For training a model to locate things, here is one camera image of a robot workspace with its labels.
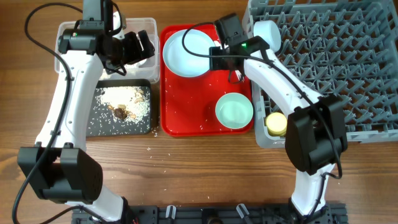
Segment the white napkin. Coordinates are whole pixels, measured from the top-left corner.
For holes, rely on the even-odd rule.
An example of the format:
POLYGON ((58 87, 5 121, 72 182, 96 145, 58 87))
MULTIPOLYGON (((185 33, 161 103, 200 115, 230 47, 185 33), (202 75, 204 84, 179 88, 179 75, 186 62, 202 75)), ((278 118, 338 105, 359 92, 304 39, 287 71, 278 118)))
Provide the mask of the white napkin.
POLYGON ((134 66, 136 66, 137 68, 146 68, 148 67, 149 62, 150 62, 149 59, 144 59, 134 64, 134 66))

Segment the light blue bowl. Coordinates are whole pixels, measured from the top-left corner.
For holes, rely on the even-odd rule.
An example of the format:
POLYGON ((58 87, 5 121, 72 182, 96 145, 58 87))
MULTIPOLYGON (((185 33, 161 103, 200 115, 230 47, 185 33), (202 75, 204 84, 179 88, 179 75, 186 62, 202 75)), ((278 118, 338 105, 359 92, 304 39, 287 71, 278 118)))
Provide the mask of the light blue bowl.
POLYGON ((262 37, 277 52, 282 45, 281 34, 277 24, 274 21, 258 21, 254 24, 254 36, 262 37))

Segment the light blue plate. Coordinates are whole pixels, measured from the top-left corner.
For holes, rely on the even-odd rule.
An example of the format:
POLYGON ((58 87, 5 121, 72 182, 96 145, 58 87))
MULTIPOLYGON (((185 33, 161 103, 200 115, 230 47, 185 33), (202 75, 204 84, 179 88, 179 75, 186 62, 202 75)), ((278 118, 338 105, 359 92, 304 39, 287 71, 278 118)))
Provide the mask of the light blue plate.
MULTIPOLYGON (((180 30, 166 40, 162 52, 163 60, 166 67, 180 77, 198 77, 210 70, 209 59, 192 55, 183 48, 182 37, 185 31, 186 29, 180 30)), ((215 47, 210 36, 196 29, 188 32, 184 43, 189 51, 200 55, 209 55, 210 47, 215 47)))

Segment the mint green bowl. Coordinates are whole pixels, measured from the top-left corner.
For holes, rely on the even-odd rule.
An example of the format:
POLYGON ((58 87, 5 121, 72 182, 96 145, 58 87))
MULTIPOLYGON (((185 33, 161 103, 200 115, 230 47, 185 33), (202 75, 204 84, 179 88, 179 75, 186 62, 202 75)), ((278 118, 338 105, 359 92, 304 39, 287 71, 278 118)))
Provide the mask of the mint green bowl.
POLYGON ((217 120, 226 128, 241 129, 253 118, 254 109, 249 98, 241 93, 227 93, 216 103, 217 120))

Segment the yellow plastic cup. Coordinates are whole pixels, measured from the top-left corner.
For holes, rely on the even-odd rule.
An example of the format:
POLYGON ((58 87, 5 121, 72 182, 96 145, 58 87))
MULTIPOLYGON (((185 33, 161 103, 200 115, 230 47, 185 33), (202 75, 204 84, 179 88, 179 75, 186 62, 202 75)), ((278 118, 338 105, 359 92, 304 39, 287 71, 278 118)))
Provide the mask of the yellow plastic cup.
POLYGON ((271 136, 284 136, 287 132, 287 118, 280 112, 269 114, 265 124, 271 136))

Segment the white plastic fork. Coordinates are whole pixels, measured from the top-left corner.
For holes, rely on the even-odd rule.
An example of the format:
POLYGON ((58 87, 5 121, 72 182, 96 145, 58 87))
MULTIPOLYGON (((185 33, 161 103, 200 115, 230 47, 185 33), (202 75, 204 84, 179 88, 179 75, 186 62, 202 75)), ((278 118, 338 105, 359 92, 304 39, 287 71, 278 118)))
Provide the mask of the white plastic fork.
POLYGON ((243 82, 244 75, 239 70, 235 70, 234 72, 235 72, 235 76, 237 78, 237 82, 243 82))

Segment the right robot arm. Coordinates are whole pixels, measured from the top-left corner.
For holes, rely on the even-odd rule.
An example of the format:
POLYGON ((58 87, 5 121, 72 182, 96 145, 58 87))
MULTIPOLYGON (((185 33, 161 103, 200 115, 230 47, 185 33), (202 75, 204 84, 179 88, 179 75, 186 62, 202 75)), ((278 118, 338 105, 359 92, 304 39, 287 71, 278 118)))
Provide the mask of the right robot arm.
POLYGON ((301 222, 310 222, 325 207, 327 180, 342 176, 340 156, 348 147, 343 105, 306 86, 277 58, 282 41, 275 22, 256 22, 252 37, 236 14, 213 24, 221 47, 209 49, 211 70, 240 71, 287 118, 285 151, 297 170, 290 204, 301 222))

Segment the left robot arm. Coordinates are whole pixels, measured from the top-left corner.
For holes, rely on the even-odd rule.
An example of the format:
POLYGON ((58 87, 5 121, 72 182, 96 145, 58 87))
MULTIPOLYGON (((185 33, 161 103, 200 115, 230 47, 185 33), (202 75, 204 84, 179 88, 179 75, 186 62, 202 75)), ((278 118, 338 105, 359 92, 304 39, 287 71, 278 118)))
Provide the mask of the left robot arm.
POLYGON ((103 183, 101 166, 86 153, 86 127, 97 82, 103 73, 126 75, 125 66, 151 58, 147 32, 120 36, 123 26, 112 1, 85 1, 83 17, 58 38, 60 63, 46 122, 32 147, 19 149, 17 163, 42 200, 81 210, 99 223, 137 223, 127 200, 103 183))

